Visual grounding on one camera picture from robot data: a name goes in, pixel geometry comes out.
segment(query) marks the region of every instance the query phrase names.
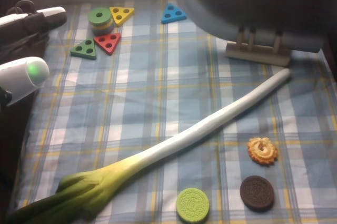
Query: tablecloth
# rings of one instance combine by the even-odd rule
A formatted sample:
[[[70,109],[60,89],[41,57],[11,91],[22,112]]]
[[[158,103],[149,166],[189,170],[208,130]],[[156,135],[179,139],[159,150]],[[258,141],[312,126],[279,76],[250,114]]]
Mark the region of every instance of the tablecloth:
[[[50,33],[50,77],[27,127],[17,207],[54,194],[67,174],[168,139],[281,69],[226,58],[226,41],[188,19],[162,25],[167,2],[174,0],[65,6],[68,21]],[[114,29],[122,39],[112,56],[97,46],[96,61],[71,57],[70,48],[93,37],[87,16],[98,6],[134,7],[135,15]],[[290,69],[291,80],[252,109],[140,172],[91,223],[181,223],[176,197],[190,187],[210,201],[207,223],[337,223],[336,83],[322,52],[293,51]],[[252,137],[277,146],[275,165],[251,160]],[[268,212],[253,212],[240,198],[240,184],[251,175],[274,188]]]

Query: dark brown cookie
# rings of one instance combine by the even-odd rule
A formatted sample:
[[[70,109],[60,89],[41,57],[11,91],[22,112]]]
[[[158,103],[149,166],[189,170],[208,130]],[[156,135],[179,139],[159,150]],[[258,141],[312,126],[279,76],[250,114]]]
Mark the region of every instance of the dark brown cookie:
[[[251,176],[243,180],[240,186],[243,203],[253,211],[269,210],[274,203],[274,189],[263,177]]]

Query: yellow ring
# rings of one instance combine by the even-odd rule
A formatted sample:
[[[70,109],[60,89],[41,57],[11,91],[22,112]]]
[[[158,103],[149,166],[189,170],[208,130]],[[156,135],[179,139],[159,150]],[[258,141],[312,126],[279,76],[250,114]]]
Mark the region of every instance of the yellow ring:
[[[106,28],[110,27],[113,22],[114,22],[114,18],[112,17],[110,22],[105,24],[105,25],[102,25],[102,26],[91,25],[91,27],[92,27],[92,29],[95,29],[95,30],[102,30],[102,29],[106,29]]]

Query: stacked rings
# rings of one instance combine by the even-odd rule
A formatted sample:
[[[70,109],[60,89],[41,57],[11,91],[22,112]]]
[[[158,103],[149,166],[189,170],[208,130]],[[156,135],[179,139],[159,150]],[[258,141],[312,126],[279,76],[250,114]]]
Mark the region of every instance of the stacked rings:
[[[96,8],[89,13],[91,29],[96,36],[109,34],[113,28],[113,18],[108,8]]]

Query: red triangle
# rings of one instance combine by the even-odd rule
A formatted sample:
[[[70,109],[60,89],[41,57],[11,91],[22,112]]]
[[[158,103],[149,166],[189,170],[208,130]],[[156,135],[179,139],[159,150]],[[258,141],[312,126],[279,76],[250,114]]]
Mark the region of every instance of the red triangle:
[[[112,33],[94,38],[95,43],[101,47],[108,55],[112,55],[115,51],[118,42],[121,40],[120,33]]]

